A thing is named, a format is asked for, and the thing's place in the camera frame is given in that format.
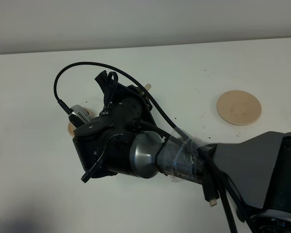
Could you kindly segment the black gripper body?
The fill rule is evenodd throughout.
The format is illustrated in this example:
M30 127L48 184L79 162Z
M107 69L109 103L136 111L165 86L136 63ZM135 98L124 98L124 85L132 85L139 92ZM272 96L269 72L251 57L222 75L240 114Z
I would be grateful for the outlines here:
M154 124L152 105L141 89L118 83L115 72L101 72L95 81L104 94L104 108L98 117L74 131L73 143L85 171L84 179L118 173L134 175L130 149L138 135L135 122Z

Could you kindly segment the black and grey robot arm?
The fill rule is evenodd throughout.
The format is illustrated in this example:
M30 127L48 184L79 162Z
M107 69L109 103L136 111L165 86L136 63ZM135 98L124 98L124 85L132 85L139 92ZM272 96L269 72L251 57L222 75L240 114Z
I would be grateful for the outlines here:
M116 174L149 179L162 173L201 184L206 201L231 201L257 233L291 233L291 133L267 132L238 144L207 143L181 129L158 128L135 86L101 72L100 115L79 126L74 145L82 181Z

